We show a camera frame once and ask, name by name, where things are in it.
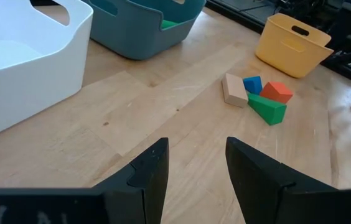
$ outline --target beige wooden block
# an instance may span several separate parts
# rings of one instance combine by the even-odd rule
[[[223,78],[224,101],[231,105],[245,107],[248,95],[240,77],[226,73]]]

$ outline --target green triangular prism block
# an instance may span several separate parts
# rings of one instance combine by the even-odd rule
[[[255,94],[248,94],[248,104],[269,124],[282,122],[286,105]]]

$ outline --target green object inside bin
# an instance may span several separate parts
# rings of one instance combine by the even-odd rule
[[[162,22],[162,29],[166,29],[166,28],[169,28],[169,27],[172,27],[172,26],[175,26],[177,25],[178,23],[177,22],[172,22],[172,21],[167,21],[167,20],[164,20],[163,19],[163,22]]]

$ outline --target wooden block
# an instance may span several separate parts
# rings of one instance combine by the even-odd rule
[[[246,90],[252,94],[259,95],[263,90],[263,85],[261,84],[261,77],[259,76],[244,78],[243,84],[245,85]]]
[[[286,105],[274,100],[249,93],[251,106],[269,125],[281,123],[286,112]]]
[[[248,96],[242,79],[227,73],[222,82],[224,101],[231,105],[245,107],[248,103]]]
[[[268,82],[260,96],[280,103],[287,103],[293,96],[293,92],[280,82]]]

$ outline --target wood grain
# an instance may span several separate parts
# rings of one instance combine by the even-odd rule
[[[82,90],[0,133],[0,187],[91,187],[169,137],[162,222],[244,223],[225,161],[226,137],[235,136],[351,188],[351,81],[321,66],[291,78],[255,57],[259,37],[205,9],[188,38],[149,60],[91,40]],[[285,83],[294,96],[284,121],[268,126],[250,107],[224,103],[227,72]]]

